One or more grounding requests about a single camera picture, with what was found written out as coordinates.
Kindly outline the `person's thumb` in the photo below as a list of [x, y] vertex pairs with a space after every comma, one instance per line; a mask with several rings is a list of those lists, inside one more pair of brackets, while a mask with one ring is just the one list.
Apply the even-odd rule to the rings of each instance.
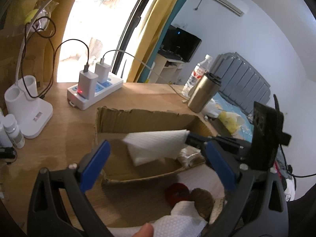
[[154, 227], [150, 223], [146, 223], [142, 225], [140, 230], [137, 233], [133, 234], [132, 237], [153, 237], [154, 235]]

